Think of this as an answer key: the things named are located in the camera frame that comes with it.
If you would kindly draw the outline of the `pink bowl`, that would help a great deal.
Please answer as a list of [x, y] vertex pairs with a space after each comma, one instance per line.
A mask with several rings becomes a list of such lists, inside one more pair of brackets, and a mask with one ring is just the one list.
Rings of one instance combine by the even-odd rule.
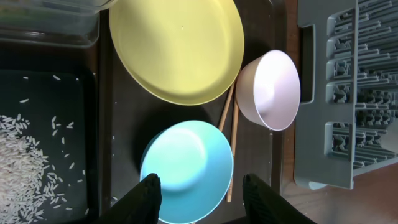
[[236, 81], [236, 101], [251, 122], [273, 131], [288, 128], [300, 104], [300, 80], [292, 59], [271, 50], [248, 63]]

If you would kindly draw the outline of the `light blue bowl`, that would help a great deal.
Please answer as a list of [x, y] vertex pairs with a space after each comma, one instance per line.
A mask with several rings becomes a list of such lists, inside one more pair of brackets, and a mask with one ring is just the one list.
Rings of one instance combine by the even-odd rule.
[[160, 178], [160, 221], [195, 223], [223, 201], [233, 170], [224, 134], [210, 123], [190, 120], [151, 139], [142, 155], [140, 178], [149, 174]]

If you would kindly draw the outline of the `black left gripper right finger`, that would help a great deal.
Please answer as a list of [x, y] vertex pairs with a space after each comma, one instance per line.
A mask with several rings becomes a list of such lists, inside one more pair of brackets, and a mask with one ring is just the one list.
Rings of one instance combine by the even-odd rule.
[[246, 220], [251, 224], [315, 224], [256, 174], [243, 177]]

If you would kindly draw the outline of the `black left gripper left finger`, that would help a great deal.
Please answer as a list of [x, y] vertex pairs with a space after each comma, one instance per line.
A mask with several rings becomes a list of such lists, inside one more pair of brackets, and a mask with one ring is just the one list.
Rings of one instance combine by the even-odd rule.
[[94, 224], [157, 224], [162, 203], [160, 178], [149, 174]]

